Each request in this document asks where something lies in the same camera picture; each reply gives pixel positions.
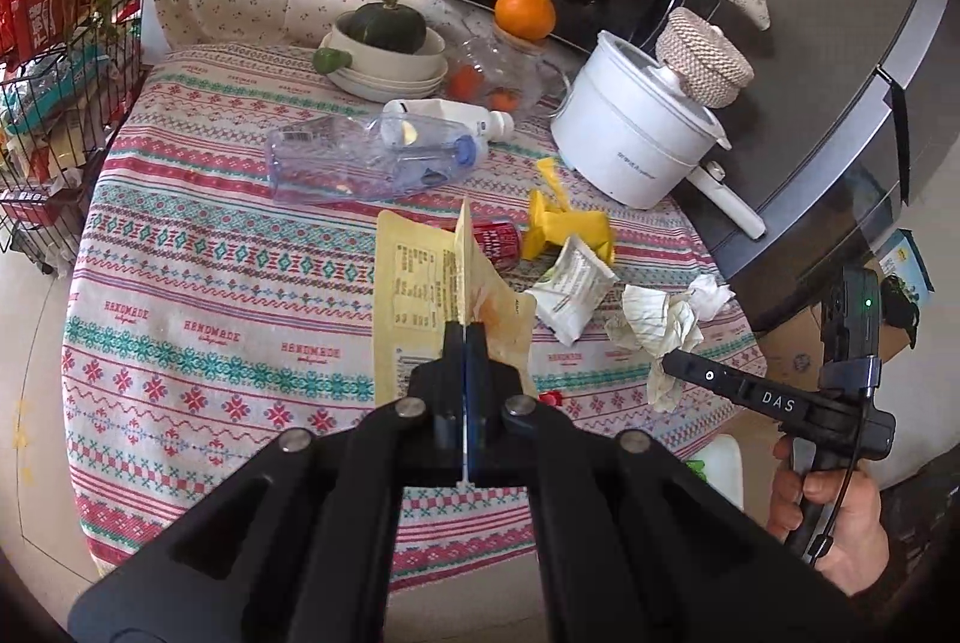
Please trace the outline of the white tissue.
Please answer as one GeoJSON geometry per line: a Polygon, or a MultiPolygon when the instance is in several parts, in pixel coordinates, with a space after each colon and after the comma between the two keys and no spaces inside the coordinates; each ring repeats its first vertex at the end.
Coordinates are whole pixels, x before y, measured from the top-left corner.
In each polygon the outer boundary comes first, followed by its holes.
{"type": "Polygon", "coordinates": [[[711,322],[734,299],[734,290],[701,274],[683,292],[626,286],[622,311],[605,322],[610,341],[620,349],[641,350],[651,359],[646,401],[654,412],[672,412],[683,383],[664,372],[662,361],[674,350],[693,352],[703,342],[700,324],[711,322]]]}

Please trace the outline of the white snack packet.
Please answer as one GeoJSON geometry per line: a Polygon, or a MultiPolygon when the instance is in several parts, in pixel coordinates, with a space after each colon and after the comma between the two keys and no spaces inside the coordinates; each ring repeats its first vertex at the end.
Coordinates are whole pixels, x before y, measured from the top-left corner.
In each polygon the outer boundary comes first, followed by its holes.
{"type": "Polygon", "coordinates": [[[571,347],[581,336],[619,276],[578,235],[571,235],[544,276],[526,290],[535,317],[571,347]]]}

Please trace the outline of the red drink can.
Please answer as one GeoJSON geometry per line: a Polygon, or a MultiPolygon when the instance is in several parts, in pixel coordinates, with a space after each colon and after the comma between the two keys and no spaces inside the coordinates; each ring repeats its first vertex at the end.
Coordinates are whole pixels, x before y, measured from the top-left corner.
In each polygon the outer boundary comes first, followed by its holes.
{"type": "Polygon", "coordinates": [[[483,255],[498,271],[516,268],[521,261],[521,233],[509,219],[482,219],[472,227],[483,255]]]}

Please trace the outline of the yellow snack wrapper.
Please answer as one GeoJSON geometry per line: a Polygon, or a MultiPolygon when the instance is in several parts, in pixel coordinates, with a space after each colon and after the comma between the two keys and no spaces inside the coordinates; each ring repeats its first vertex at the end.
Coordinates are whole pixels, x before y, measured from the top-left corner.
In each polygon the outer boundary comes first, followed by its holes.
{"type": "Polygon", "coordinates": [[[537,393],[529,373],[535,299],[512,290],[473,238],[472,214],[460,208],[454,230],[377,216],[374,256],[374,402],[407,395],[413,367],[441,356],[446,324],[480,323],[488,354],[521,375],[524,393],[537,393]]]}

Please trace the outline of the clear plastic water bottle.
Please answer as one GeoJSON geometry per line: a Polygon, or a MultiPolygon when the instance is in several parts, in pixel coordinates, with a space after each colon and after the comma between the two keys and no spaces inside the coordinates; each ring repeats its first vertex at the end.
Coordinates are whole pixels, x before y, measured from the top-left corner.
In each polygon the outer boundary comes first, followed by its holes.
{"type": "Polygon", "coordinates": [[[459,184],[488,157],[462,128],[404,116],[327,115],[265,139],[268,185],[303,205],[402,200],[459,184]]]}

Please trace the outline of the white yogurt bottle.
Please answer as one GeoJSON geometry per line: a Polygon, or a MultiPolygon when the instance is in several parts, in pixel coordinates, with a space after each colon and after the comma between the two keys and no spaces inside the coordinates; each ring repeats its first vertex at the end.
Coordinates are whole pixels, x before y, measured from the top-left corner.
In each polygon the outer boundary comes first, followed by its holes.
{"type": "Polygon", "coordinates": [[[466,102],[439,99],[394,99],[382,107],[384,115],[404,116],[413,123],[443,123],[444,127],[462,128],[487,143],[506,143],[514,136],[516,122],[508,112],[466,102]]]}

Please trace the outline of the white plastic trash bin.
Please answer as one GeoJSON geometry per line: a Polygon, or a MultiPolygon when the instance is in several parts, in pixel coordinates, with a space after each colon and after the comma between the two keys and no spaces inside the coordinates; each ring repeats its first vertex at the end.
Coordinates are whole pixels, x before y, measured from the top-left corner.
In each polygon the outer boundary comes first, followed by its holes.
{"type": "Polygon", "coordinates": [[[685,461],[693,473],[743,510],[742,451],[731,435],[719,434],[685,461]]]}

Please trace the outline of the cardboard box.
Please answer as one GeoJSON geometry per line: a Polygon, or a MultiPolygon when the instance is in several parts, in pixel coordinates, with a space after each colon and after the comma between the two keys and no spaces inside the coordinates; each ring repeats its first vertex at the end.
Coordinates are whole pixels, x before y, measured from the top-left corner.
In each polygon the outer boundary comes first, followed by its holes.
{"type": "Polygon", "coordinates": [[[768,363],[766,377],[800,389],[817,388],[823,363],[822,307],[814,305],[763,334],[758,340],[768,363]]]}

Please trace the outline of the patterned tablecloth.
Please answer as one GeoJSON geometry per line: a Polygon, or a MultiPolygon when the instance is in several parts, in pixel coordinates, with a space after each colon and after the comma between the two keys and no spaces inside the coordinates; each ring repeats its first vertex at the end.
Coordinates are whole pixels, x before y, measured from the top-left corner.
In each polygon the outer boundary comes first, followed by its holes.
{"type": "MultiPolygon", "coordinates": [[[[381,208],[275,203],[265,168],[268,131],[369,108],[316,74],[303,49],[200,45],[146,80],[94,190],[62,344],[68,474],[101,576],[277,432],[332,434],[373,409],[381,208]]],[[[535,162],[555,152],[540,107],[465,185],[395,212],[452,227],[467,196],[475,221],[525,229],[535,162]]],[[[622,284],[680,292],[700,274],[719,279],[674,201],[628,211],[565,167],[560,175],[573,206],[610,217],[622,284]]],[[[537,324],[532,383],[579,427],[640,427],[692,455],[737,409],[687,386],[674,412],[652,411],[649,365],[604,331],[619,308],[613,292],[571,349],[537,324]]],[[[394,590],[534,547],[519,489],[413,489],[400,523],[394,590]]]]}

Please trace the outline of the white electric cooking pot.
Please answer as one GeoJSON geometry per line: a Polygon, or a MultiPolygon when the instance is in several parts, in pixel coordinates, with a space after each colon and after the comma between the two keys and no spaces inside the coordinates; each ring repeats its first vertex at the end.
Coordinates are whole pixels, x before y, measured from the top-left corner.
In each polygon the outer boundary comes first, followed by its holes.
{"type": "Polygon", "coordinates": [[[688,182],[748,239],[766,233],[721,167],[706,161],[711,149],[732,148],[718,117],[682,91],[677,73],[612,32],[597,35],[551,136],[562,161],[620,205],[654,208],[688,182]]]}

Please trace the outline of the woven rattan basket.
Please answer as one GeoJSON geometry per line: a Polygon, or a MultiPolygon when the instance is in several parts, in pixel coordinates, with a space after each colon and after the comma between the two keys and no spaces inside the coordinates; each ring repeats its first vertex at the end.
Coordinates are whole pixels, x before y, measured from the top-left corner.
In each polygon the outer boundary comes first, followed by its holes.
{"type": "Polygon", "coordinates": [[[656,40],[656,58],[679,78],[680,88],[707,109],[724,109],[755,79],[754,67],[718,26],[675,8],[656,40]]]}

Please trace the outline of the glass jar with tomatoes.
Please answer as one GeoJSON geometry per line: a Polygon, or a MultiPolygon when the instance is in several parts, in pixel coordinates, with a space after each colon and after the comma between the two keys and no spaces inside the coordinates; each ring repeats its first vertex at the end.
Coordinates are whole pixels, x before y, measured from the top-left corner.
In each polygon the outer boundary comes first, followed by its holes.
{"type": "Polygon", "coordinates": [[[494,26],[471,35],[446,53],[446,97],[511,115],[539,107],[558,110],[571,91],[568,75],[548,60],[540,42],[527,42],[494,26]]]}

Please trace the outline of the dark grey refrigerator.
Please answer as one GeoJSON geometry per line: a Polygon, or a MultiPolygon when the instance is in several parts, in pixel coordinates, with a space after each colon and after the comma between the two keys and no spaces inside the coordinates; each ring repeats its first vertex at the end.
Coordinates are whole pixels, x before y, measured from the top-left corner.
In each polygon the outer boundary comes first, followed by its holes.
{"type": "Polygon", "coordinates": [[[760,32],[732,6],[716,24],[755,81],[719,118],[716,162],[765,221],[750,240],[703,194],[675,190],[760,333],[867,260],[958,138],[958,0],[768,0],[760,32]]]}

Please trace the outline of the white stacked bowls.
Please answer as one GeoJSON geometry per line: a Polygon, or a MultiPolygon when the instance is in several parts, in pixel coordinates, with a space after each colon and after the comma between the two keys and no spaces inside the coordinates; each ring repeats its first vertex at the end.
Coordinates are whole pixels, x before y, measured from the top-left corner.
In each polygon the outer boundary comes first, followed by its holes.
{"type": "Polygon", "coordinates": [[[387,102],[435,95],[448,77],[446,42],[432,28],[415,53],[391,52],[351,38],[352,13],[340,16],[314,52],[313,65],[337,88],[359,99],[387,102]]]}

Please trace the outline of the dark green squash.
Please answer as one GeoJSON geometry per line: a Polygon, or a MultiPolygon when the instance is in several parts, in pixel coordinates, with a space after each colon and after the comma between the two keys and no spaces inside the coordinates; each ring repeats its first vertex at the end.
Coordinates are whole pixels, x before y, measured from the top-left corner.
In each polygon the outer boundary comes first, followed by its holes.
{"type": "Polygon", "coordinates": [[[348,16],[343,32],[360,44],[413,55],[425,45],[427,21],[397,0],[368,3],[348,16]]]}

